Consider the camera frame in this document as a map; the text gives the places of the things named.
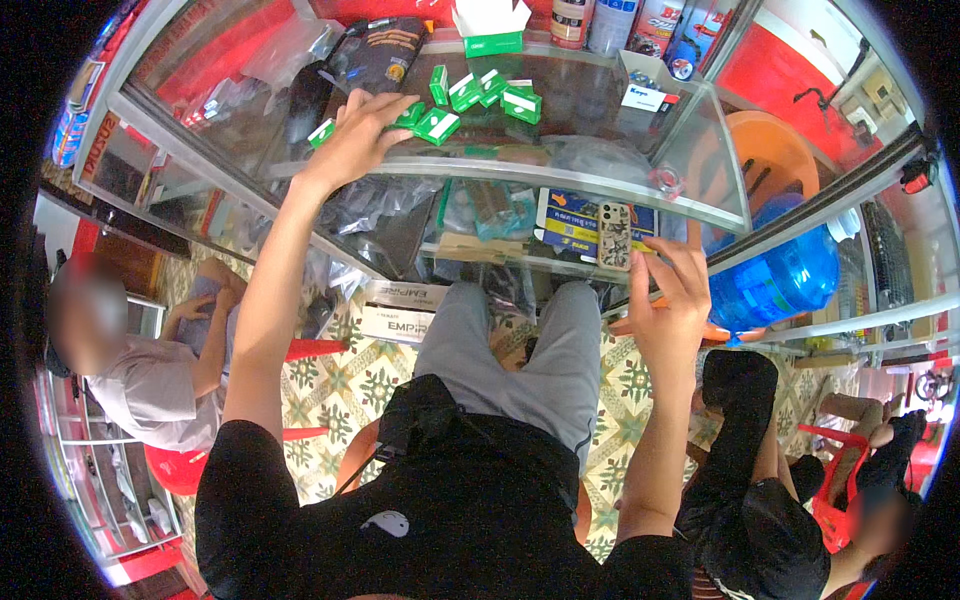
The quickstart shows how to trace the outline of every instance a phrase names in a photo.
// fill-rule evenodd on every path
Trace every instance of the leg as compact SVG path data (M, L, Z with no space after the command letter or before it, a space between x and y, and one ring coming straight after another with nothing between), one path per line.
M677 527L689 537L697 537L699 530L710 525L713 511L720 506L742 502L773 413L778 377L777 367L755 352L708 354L704 401L725 406L724 424L696 481L684 494Z
M468 412L499 415L505 371L490 352L487 295L475 283L450 286L423 338L414 375L433 373Z
M232 288L233 293L236 294L238 299L243 298L244 292L247 291L247 282L224 264L224 261L219 258L213 258L212 256L206 258L197 267L197 277L213 279L220 283L220 285L226 285Z
M504 413L553 435L586 469L600 400L600 308L584 282L562 285L540 319L527 365L507 373Z

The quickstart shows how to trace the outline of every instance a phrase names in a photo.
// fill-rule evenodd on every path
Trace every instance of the hand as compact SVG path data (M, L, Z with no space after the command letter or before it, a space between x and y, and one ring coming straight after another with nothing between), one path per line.
M347 103L337 109L333 135L313 153L294 180L316 190L322 201L338 187L360 179L380 164L391 146L413 136L410 130L384 132L383 128L419 99L402 94L373 96L354 89Z
M207 296L197 296L196 298L191 298L186 302L181 302L173 307L171 314L180 317L181 319L186 319L187 321L196 321L198 319L209 319L210 314L200 312L202 306L207 306L211 302L216 300L214 297Z
M217 293L217 310L229 312L239 301L233 289L225 285Z
M690 235L699 224L688 223L690 244L651 237L643 243L673 262L667 266L649 252L633 252L630 317L636 347L647 365L655 388L683 382L693 392L694 363L710 311L707 259L700 250L699 235ZM664 307L650 305L650 276L667 300Z

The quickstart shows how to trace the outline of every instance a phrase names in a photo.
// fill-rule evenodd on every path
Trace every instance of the cardboard box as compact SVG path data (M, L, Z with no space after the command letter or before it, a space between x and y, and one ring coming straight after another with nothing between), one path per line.
M467 110L480 102L482 97L483 90L472 73L467 73L462 80L450 86L450 104L457 112Z
M430 312L367 304L363 307L360 333L387 342L420 344L433 323L433 316Z
M468 59L523 51L530 8L519 0L456 0L453 23L464 39Z
M500 77L496 69L491 69L486 75L480 78L480 88L483 90L483 96L480 98L480 104L488 107L503 97L503 90L509 84L507 80Z
M413 132L416 137L440 146L459 128L460 117L433 107L423 115Z
M624 107L639 108L651 112L669 112L680 100L680 85L670 77L662 60L621 50L617 57L621 79L618 87L623 94L620 104ZM630 80L633 71L645 73L651 80L660 84L662 91L649 89Z
M531 125L540 122L542 98L533 92L533 87L511 87L503 90L500 106L510 116Z
M433 102L438 107L445 107L446 91L449 89L447 81L446 65L438 64L433 67L433 74L430 76L430 95L433 96Z
M367 304L436 312L448 289L445 285L375 280L367 284Z
M313 133L307 135L306 140L310 142L310 145L314 148L320 148L320 145L326 142L326 139L333 135L336 127L336 123L333 121L333 119L327 119L316 130L314 130Z
M404 110L400 116L394 121L393 127L403 128L405 130L412 130L417 126L417 123L420 121L420 117L423 115L423 112L426 110L426 104L423 102L414 103L408 109Z

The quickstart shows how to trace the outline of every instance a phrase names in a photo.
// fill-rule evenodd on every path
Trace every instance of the smartphone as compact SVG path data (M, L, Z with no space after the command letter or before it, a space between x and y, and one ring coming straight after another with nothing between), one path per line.
M625 204L603 203L598 224L597 264L604 269L630 271L630 210Z

